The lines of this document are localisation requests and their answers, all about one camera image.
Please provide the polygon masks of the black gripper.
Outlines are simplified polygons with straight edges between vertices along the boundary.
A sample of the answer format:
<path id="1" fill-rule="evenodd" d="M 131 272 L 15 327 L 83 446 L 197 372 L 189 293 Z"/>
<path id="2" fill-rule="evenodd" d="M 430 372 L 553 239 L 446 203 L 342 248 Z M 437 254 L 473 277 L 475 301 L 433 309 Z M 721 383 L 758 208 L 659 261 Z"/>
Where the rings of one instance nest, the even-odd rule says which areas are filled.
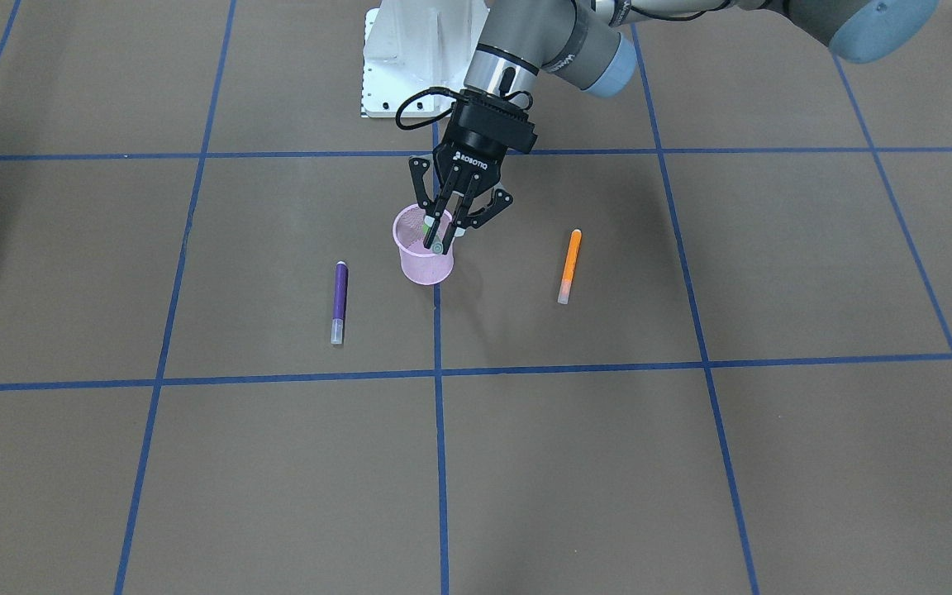
<path id="1" fill-rule="evenodd" d="M 533 97 L 528 91 L 495 95 L 483 90 L 465 89 L 454 94 L 450 117 L 441 143 L 431 155 L 408 157 L 413 196 L 420 216 L 418 232 L 421 244 L 423 216 L 439 220 L 442 253 L 447 254 L 453 240 L 464 231 L 486 225 L 496 215 L 514 203 L 513 196 L 500 184 L 500 163 L 508 150 L 529 154 L 537 140 L 534 124 L 529 120 Z M 438 179 L 446 179 L 442 199 L 459 196 L 450 223 L 447 212 L 428 192 L 426 177 L 435 172 Z M 454 170 L 455 163 L 475 170 Z M 473 207 L 474 200 L 488 193 L 483 207 Z"/>

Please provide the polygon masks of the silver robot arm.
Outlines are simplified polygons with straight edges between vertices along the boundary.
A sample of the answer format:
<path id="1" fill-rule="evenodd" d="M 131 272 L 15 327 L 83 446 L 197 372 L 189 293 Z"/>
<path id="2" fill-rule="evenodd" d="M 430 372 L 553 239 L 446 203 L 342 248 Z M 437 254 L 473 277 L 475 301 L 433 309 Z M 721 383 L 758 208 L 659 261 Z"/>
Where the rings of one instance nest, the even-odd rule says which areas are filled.
<path id="1" fill-rule="evenodd" d="M 409 162 L 423 247 L 447 254 L 466 230 L 486 225 L 512 203 L 500 186 L 509 150 L 532 151 L 529 118 L 537 75 L 548 73 L 599 98 L 631 80 L 637 50 L 627 23 L 689 22 L 739 8 L 770 11 L 853 64 L 873 63 L 922 29 L 935 1 L 496 1 L 488 10 L 460 90 L 431 87 L 416 99 L 445 97 L 445 135 Z"/>

